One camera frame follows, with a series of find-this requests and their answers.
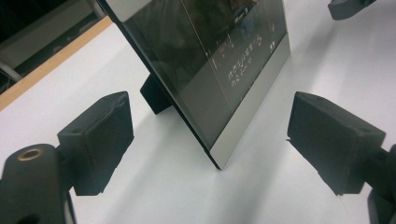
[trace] white table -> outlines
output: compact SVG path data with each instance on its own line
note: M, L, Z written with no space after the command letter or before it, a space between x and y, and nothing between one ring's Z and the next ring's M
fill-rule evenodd
M128 91L135 140L103 194L72 195L78 223L369 223L365 186L336 197L287 141L293 94L321 95L396 143L396 2L346 21L327 1L285 1L291 56L224 171L174 108L155 116L139 89L149 72L113 24L0 112L0 166L56 134L100 97Z

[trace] brown edge trim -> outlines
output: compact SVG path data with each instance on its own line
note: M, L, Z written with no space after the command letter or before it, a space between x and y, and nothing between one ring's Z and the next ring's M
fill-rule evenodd
M24 77L21 81L17 82L7 91L3 92L3 94L0 95L0 111L10 105L16 99L18 99L18 97L23 95L48 73L50 73L61 63L66 61L70 56L72 56L74 53L76 53L82 47L88 44L92 39L102 33L112 23L113 22L109 17L104 17L83 35L79 36L64 49L61 49L46 62L38 66L37 69L30 73L28 76Z

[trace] white tabletop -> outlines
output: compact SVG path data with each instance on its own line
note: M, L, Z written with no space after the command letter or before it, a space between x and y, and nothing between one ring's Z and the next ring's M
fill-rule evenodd
M105 192L76 197L78 223L369 223L365 185L335 196L287 141L293 95L323 96L396 143L396 2L333 21L327 1L285 1L291 56L224 171L174 108L155 116L139 90L149 72L116 25L0 112L0 167L56 134L99 98L128 91L135 139Z

